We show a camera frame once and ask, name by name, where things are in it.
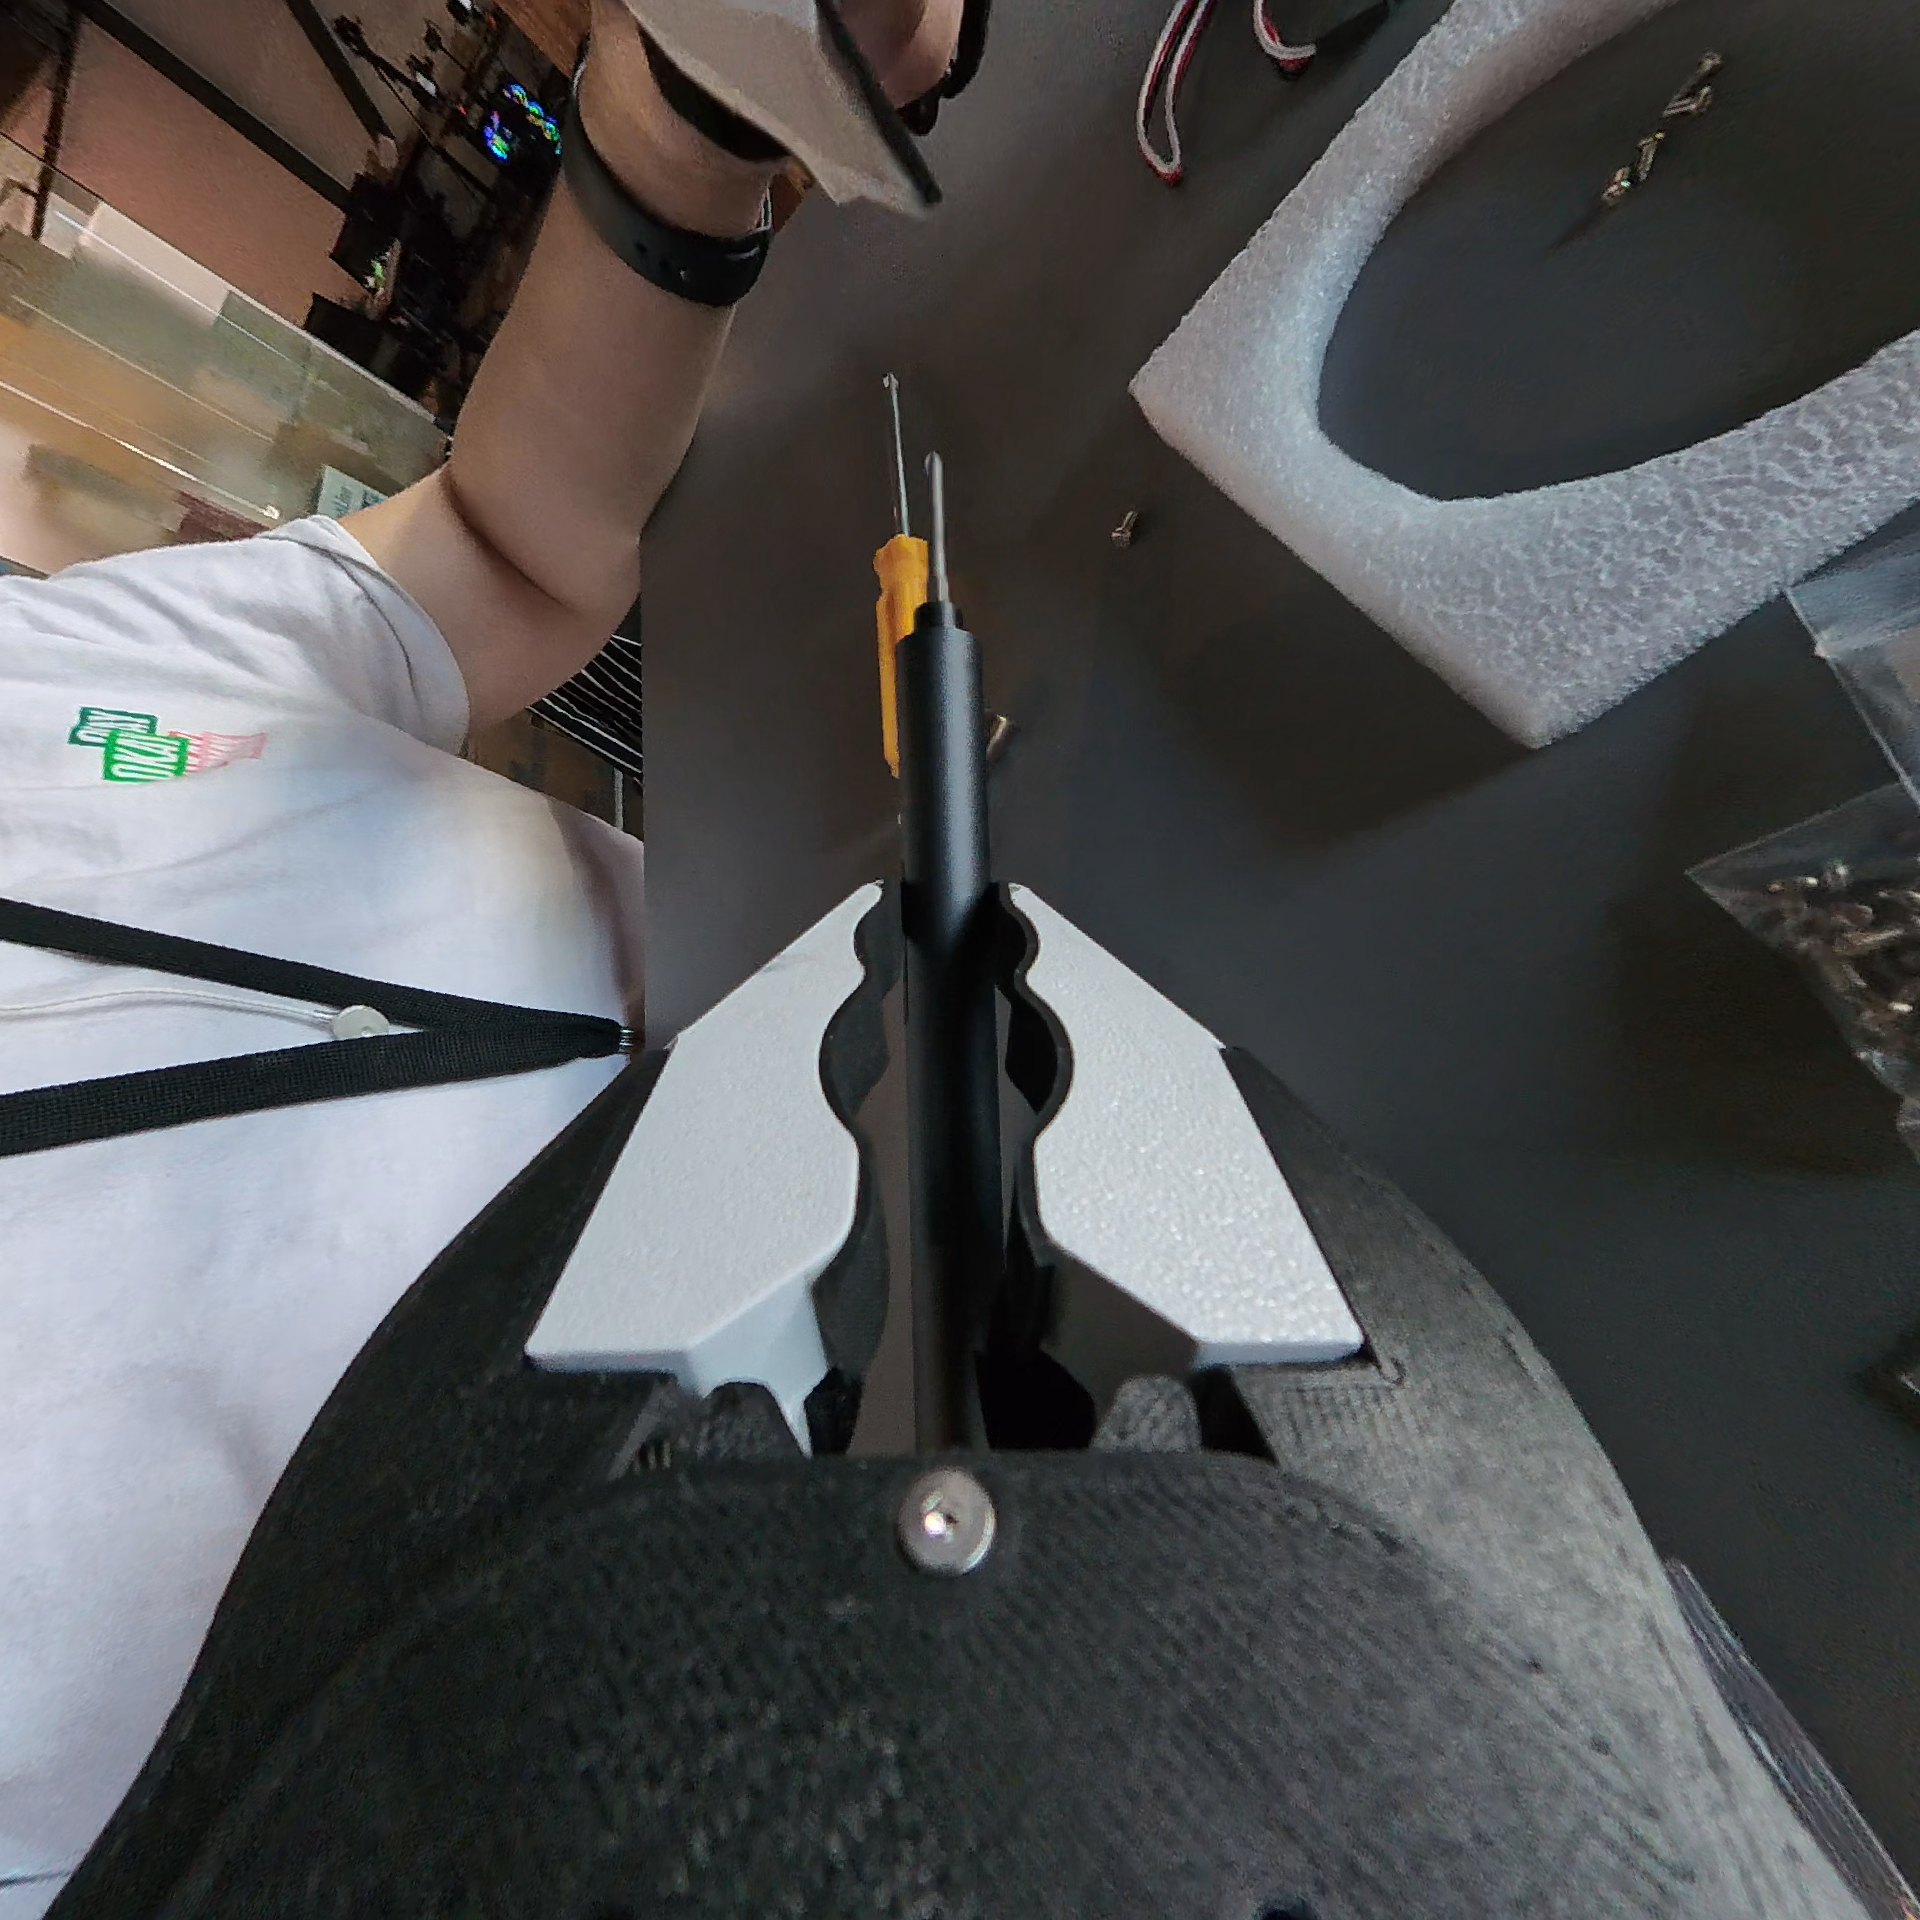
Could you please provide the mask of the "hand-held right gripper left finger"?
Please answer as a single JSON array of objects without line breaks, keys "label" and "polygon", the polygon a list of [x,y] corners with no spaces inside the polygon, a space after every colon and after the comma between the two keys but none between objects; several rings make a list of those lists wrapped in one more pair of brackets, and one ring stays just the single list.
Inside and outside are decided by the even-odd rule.
[{"label": "hand-held right gripper left finger", "polygon": [[525,1339],[547,1373],[760,1385],[805,1453],[845,1453],[890,1308],[859,1127],[901,975],[868,882],[681,1033]]}]

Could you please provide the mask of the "person's left hand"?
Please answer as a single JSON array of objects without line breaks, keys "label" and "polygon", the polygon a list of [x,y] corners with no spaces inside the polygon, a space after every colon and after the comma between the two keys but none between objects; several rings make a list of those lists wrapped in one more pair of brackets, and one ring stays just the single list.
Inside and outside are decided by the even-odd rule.
[{"label": "person's left hand", "polygon": [[895,107],[935,90],[958,54],[968,2],[837,2]]}]

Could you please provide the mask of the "clear glass partition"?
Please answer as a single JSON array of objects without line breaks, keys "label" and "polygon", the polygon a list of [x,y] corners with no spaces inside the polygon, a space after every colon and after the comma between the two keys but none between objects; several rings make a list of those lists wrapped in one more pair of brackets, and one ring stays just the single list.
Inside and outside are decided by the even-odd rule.
[{"label": "clear glass partition", "polygon": [[3,571],[349,513],[440,456],[418,402],[3,139]]}]

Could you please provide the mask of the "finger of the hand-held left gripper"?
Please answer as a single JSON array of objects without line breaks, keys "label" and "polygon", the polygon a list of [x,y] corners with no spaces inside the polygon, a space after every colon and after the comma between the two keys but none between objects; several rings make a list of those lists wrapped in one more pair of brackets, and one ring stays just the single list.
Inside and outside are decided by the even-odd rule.
[{"label": "finger of the hand-held left gripper", "polygon": [[830,204],[928,211],[940,183],[837,2],[627,2],[695,87],[780,145]]}]

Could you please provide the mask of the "black wristband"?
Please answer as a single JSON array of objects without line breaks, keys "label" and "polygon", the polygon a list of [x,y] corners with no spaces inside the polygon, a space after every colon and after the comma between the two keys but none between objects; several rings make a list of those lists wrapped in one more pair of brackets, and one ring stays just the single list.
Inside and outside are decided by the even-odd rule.
[{"label": "black wristband", "polygon": [[[786,160],[786,151],[693,81],[649,33],[639,33],[655,81],[695,135],[738,160]],[[647,285],[693,305],[735,308],[757,285],[774,237],[774,198],[760,197],[760,217],[749,234],[705,234],[664,223],[633,198],[593,145],[583,119],[585,65],[593,42],[572,71],[572,99],[562,131],[562,179],[593,231]]]}]

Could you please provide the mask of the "white slatted rack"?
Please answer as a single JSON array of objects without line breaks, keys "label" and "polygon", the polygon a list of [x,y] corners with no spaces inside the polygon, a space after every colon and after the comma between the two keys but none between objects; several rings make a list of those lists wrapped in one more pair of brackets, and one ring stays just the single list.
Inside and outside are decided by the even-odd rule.
[{"label": "white slatted rack", "polygon": [[549,801],[644,834],[644,645],[615,632],[583,673],[525,710],[518,768]]}]

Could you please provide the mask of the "orange handled screwdriver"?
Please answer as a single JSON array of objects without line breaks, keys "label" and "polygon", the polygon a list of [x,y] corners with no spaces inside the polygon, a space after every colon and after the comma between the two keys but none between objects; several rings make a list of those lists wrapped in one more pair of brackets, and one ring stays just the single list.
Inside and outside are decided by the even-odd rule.
[{"label": "orange handled screwdriver", "polygon": [[928,589],[928,545],[910,533],[905,441],[901,441],[901,383],[895,373],[881,376],[891,414],[891,538],[875,553],[875,632],[879,632],[879,710],[881,710],[881,758],[890,772],[901,774],[899,733],[899,642],[910,632],[916,615]]}]

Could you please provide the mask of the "pile of clear screw bags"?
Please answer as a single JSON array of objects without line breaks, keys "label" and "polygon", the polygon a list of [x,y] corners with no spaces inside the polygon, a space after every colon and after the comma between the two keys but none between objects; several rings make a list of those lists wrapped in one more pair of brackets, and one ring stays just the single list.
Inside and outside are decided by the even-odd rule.
[{"label": "pile of clear screw bags", "polygon": [[[1791,589],[1814,650],[1895,768],[1895,783],[1691,869],[1783,952],[1850,1050],[1902,1105],[1916,1154],[1916,529],[1881,533]],[[1916,1917],[1916,1890],[1697,1577],[1670,1558],[1691,1644],[1764,1773],[1867,1917]]]}]

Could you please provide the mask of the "dark grey desk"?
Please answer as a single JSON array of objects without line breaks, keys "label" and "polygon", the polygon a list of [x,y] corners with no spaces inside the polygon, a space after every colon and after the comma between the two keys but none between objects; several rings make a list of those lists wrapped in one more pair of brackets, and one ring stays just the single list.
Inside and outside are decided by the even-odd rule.
[{"label": "dark grey desk", "polygon": [[[1188,183],[1131,131],[1167,5],[995,2],[928,223],[805,207],[647,534],[649,1036],[899,849],[881,376],[950,469],[1017,718],[995,866],[1273,1067],[1495,1282],[1916,1881],[1916,1161],[1694,863],[1886,780],[1775,605],[1506,740],[1140,418],[1131,378],[1437,15],[1281,81],[1218,20]],[[1140,508],[1140,538],[1110,533]]]}]

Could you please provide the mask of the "person in white shirt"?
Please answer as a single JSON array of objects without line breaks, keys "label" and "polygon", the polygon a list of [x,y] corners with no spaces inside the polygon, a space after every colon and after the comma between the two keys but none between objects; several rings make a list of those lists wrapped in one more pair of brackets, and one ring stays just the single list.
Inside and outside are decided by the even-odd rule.
[{"label": "person in white shirt", "polygon": [[[329,518],[3,580],[3,898],[638,1016],[644,845],[468,733],[440,630]],[[127,1794],[349,1360],[610,1070],[3,1159],[3,1917]]]}]

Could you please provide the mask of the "person's left forearm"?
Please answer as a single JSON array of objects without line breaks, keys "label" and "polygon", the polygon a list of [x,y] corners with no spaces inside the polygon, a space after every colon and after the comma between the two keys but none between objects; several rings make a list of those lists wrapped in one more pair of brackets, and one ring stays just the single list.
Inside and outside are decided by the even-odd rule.
[{"label": "person's left forearm", "polygon": [[727,329],[733,309],[633,275],[554,186],[444,467],[347,516],[444,637],[472,733],[554,693],[632,615]]}]

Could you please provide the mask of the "black screwdriver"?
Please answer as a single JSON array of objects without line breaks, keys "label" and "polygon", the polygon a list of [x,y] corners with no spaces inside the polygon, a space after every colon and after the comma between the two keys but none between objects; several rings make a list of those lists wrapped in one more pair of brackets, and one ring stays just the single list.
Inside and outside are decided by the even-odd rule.
[{"label": "black screwdriver", "polygon": [[1004,1282],[998,898],[980,642],[954,605],[939,454],[928,492],[930,602],[901,663],[901,981],[881,993],[881,1079],[857,1111],[890,1234],[857,1444],[975,1456],[990,1444],[977,1363]]}]

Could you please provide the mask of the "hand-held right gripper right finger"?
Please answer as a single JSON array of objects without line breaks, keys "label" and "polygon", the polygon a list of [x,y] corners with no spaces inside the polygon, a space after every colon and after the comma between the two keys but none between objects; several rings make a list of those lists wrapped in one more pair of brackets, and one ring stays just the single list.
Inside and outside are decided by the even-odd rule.
[{"label": "hand-held right gripper right finger", "polygon": [[1351,1360],[1363,1325],[1224,1044],[1038,891],[1005,900],[1063,1075],[1021,1169],[1041,1350],[1068,1373]]}]

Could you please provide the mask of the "white foam frame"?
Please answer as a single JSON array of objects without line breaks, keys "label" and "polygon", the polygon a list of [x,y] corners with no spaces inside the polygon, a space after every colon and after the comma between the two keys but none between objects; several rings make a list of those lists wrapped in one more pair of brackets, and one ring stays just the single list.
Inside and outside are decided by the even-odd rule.
[{"label": "white foam frame", "polygon": [[1675,451],[1432,497],[1322,429],[1348,297],[1471,139],[1662,2],[1455,2],[1133,376],[1140,414],[1510,738],[1583,729],[1916,499],[1916,329]]}]

